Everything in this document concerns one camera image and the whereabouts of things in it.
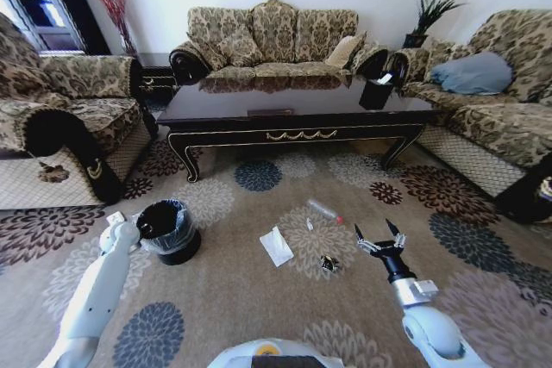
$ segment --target patterned carpet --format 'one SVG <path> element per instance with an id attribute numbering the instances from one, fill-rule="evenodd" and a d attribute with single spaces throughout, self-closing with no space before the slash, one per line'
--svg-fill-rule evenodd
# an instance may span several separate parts
<path id="1" fill-rule="evenodd" d="M 383 172 L 387 145 L 207 148 L 195 154 L 204 178 L 189 184 L 160 139 L 116 206 L 0 213 L 0 366 L 37 366 L 46 356 L 99 253 L 105 217 L 168 197 L 190 207 L 203 244 L 179 266 L 133 253 L 93 367 L 205 367 L 224 348 L 261 337 L 308 342 L 359 368 L 425 366 L 403 333 L 384 267 L 355 246 L 353 223 L 383 240 L 385 218 L 408 235 L 405 262 L 441 289 L 436 306 L 488 364 L 552 366 L 550 228 L 498 215 L 416 147 Z M 310 197 L 344 224 L 308 209 Z M 259 242 L 274 225 L 295 254 L 278 269 Z M 324 272 L 322 253 L 342 269 Z"/>

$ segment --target yellow label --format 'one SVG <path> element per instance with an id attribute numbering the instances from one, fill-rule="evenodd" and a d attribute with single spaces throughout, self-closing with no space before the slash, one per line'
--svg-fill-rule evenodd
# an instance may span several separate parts
<path id="1" fill-rule="evenodd" d="M 265 344 L 257 348 L 257 351 L 255 351 L 255 355 L 279 355 L 279 349 L 274 345 Z"/>

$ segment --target plastic bottle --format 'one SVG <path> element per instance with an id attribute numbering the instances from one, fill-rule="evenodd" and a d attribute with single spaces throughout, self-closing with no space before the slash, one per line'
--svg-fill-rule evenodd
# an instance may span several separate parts
<path id="1" fill-rule="evenodd" d="M 337 224 L 343 224 L 343 218 L 338 215 L 334 210 L 324 206 L 319 201 L 315 200 L 314 198 L 310 198 L 307 201 L 307 204 L 311 206 L 314 210 L 318 211 L 320 214 L 322 214 L 324 217 L 330 220 L 337 221 Z"/>

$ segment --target glossy table top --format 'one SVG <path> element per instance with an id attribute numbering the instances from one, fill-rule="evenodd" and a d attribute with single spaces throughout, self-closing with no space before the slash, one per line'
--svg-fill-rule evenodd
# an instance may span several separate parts
<path id="1" fill-rule="evenodd" d="M 383 91 L 357 77 L 205 78 L 181 87 L 158 123 L 432 109 L 422 99 Z"/>

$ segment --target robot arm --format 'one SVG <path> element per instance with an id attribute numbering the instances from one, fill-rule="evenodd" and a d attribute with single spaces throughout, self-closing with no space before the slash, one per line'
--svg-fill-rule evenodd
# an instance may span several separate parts
<path id="1" fill-rule="evenodd" d="M 138 229 L 128 222 L 106 229 L 104 254 L 86 269 L 61 320 L 60 335 L 39 368 L 88 366 L 119 303 L 129 273 L 129 252 L 139 239 Z"/>
<path id="2" fill-rule="evenodd" d="M 354 225 L 357 244 L 366 253 L 381 259 L 386 266 L 389 273 L 387 280 L 405 312 L 403 328 L 412 344 L 431 368 L 488 367 L 466 342 L 452 318 L 427 305 L 437 294 L 437 287 L 430 280 L 417 280 L 400 258 L 406 236 L 390 221 L 387 221 L 387 226 L 394 239 L 372 243 L 365 240 L 358 226 Z"/>

